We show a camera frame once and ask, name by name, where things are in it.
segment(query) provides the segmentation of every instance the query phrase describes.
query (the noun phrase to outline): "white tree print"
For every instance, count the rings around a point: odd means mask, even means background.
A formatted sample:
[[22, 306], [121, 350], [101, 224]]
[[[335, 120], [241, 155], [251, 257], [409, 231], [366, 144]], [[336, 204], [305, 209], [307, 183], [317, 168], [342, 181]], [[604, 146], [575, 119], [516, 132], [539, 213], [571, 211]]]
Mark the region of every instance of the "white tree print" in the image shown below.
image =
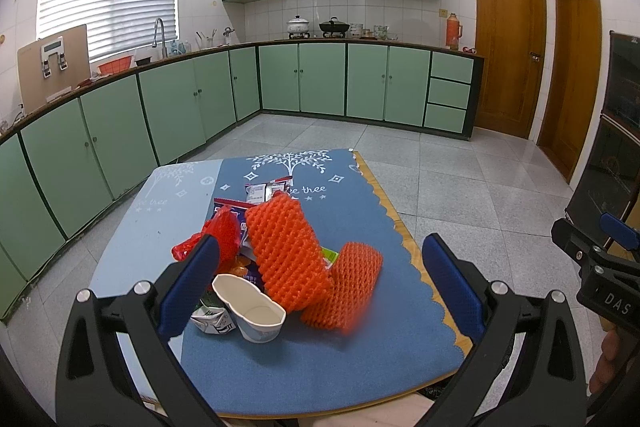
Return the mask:
[[254, 162], [252, 169], [255, 171], [258, 168], [267, 164], [284, 165], [289, 171], [289, 176], [293, 175], [293, 169], [298, 165], [308, 165], [315, 167], [322, 174], [324, 174], [324, 163], [330, 162], [332, 159], [327, 156], [328, 150], [324, 151], [303, 151], [303, 152], [287, 152], [283, 154], [265, 154], [262, 156], [254, 156], [253, 158], [247, 158]]
[[149, 197], [151, 191], [154, 189], [158, 182], [164, 178], [171, 178], [175, 180], [175, 186], [177, 187], [182, 183], [182, 179], [185, 174], [193, 174], [193, 163], [178, 163], [176, 165], [166, 165], [159, 169], [156, 169], [151, 174], [152, 184], [146, 193], [145, 198]]

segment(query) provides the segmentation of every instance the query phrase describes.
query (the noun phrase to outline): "door frame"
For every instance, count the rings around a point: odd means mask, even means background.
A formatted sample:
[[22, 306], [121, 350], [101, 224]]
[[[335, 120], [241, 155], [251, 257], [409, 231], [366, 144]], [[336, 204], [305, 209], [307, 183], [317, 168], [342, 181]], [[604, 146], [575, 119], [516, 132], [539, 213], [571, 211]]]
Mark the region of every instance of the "door frame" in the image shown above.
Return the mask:
[[[546, 57], [546, 35], [548, 34], [549, 28], [547, 25], [547, 15], [548, 15], [548, 10], [546, 8], [546, 3], [547, 0], [544, 0], [543, 2], [543, 19], [544, 19], [544, 24], [545, 24], [545, 42], [542, 46], [542, 53], [540, 54], [540, 62], [542, 63], [542, 65], [544, 65], [545, 63], [545, 57]], [[479, 36], [479, 25], [476, 24], [476, 40], [475, 42], [478, 42], [478, 36]], [[484, 68], [484, 71], [482, 72], [482, 83], [480, 84], [480, 92], [478, 93], [478, 104], [480, 104], [481, 102], [481, 95], [482, 95], [482, 86], [486, 85], [486, 76], [487, 76], [487, 71], [488, 68]], [[544, 72], [544, 67], [540, 68], [540, 74], [538, 75], [538, 78], [536, 80], [536, 88], [535, 88], [535, 92], [536, 92], [536, 99], [533, 103], [530, 115], [529, 115], [529, 119], [527, 120], [527, 137], [526, 139], [529, 139], [529, 136], [531, 136], [531, 129], [533, 127], [533, 121], [534, 118], [536, 116], [536, 108], [538, 107], [538, 102], [540, 101], [540, 89], [542, 89], [542, 76], [543, 76], [543, 72]]]
[[[598, 97], [598, 93], [597, 93], [597, 89], [598, 86], [600, 84], [600, 68], [602, 68], [602, 0], [598, 0], [598, 8], [600, 11], [600, 19], [597, 21], [598, 24], [598, 29], [599, 29], [599, 35], [600, 35], [600, 54], [598, 56], [598, 83], [596, 85], [596, 96], [593, 99], [593, 107], [591, 107], [591, 117], [593, 117], [593, 109], [595, 107], [595, 102], [596, 99]], [[547, 97], [546, 97], [546, 103], [545, 103], [545, 115], [542, 118], [542, 125], [540, 126], [540, 132], [538, 133], [538, 138], [536, 140], [536, 145], [540, 146], [540, 142], [542, 141], [542, 137], [545, 131], [545, 127], [549, 126], [549, 125], [553, 125], [553, 123], [550, 121], [551, 118], [551, 114], [550, 114], [550, 95], [552, 92], [552, 87], [554, 85], [554, 83], [556, 83], [558, 81], [558, 62], [559, 62], [559, 58], [558, 54], [556, 54], [556, 49], [557, 49], [557, 42], [559, 41], [559, 33], [560, 33], [560, 29], [559, 29], [559, 24], [558, 24], [558, 10], [559, 10], [559, 1], [556, 0], [556, 34], [555, 34], [555, 39], [554, 39], [554, 56], [553, 56], [553, 65], [552, 65], [552, 69], [551, 69], [551, 79], [549, 81], [549, 90], [547, 93]], [[564, 178], [566, 179], [567, 183], [571, 180], [571, 178], [574, 175], [575, 172], [575, 168], [577, 167], [578, 163], [580, 162], [580, 156], [582, 155], [582, 152], [584, 151], [584, 144], [586, 143], [587, 140], [587, 136], [584, 137], [584, 140], [582, 142], [582, 148], [580, 149], [580, 154], [578, 154], [578, 158], [576, 160], [576, 162], [574, 163], [574, 166], [571, 167], [571, 170], [569, 171], [569, 173], [567, 174], [567, 176]], [[548, 155], [548, 150], [544, 150], [545, 155]]]

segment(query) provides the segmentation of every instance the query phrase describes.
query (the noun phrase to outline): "orange foam net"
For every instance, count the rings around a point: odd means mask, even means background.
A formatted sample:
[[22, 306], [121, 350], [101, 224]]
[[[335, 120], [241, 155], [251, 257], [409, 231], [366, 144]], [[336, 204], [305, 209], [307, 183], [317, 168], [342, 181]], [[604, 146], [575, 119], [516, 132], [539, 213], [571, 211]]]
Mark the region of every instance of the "orange foam net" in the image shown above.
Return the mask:
[[290, 313], [330, 295], [329, 270], [299, 201], [279, 192], [249, 208], [245, 217], [268, 296]]
[[333, 294], [306, 308], [301, 320], [313, 328], [350, 333], [369, 305], [381, 267], [382, 255], [373, 247], [347, 243], [330, 270]]

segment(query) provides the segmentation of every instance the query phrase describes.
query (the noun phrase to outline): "faucet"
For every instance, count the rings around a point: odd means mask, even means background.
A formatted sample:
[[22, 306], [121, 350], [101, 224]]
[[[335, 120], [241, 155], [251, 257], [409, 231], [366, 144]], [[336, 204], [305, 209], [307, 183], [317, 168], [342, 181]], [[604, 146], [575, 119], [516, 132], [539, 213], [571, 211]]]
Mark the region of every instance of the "faucet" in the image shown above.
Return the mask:
[[160, 23], [160, 29], [162, 32], [162, 58], [167, 58], [166, 41], [164, 40], [164, 23], [162, 22], [162, 19], [160, 17], [156, 19], [156, 25], [154, 26], [154, 43], [151, 44], [151, 47], [152, 48], [158, 47], [158, 43], [156, 42], [156, 38], [158, 37], [158, 23]]

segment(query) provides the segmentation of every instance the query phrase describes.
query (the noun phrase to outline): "gray tiled floor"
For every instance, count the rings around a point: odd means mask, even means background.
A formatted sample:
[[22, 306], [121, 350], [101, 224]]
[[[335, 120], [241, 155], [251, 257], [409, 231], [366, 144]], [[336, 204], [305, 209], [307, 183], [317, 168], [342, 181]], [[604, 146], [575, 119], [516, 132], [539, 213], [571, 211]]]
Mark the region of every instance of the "gray tiled floor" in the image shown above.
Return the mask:
[[[331, 120], [261, 114], [188, 156], [190, 161], [331, 148], [358, 150], [419, 243], [438, 232], [488, 279], [518, 293], [559, 288], [572, 307], [587, 375], [604, 334], [575, 301], [578, 278], [549, 238], [572, 195], [546, 156], [527, 140], [477, 129], [469, 142]], [[28, 388], [54, 412], [54, 378], [73, 295], [87, 286], [132, 196], [88, 230], [38, 281], [0, 343]], [[521, 340], [516, 340], [514, 354]], [[482, 409], [497, 403], [513, 368], [501, 372]]]

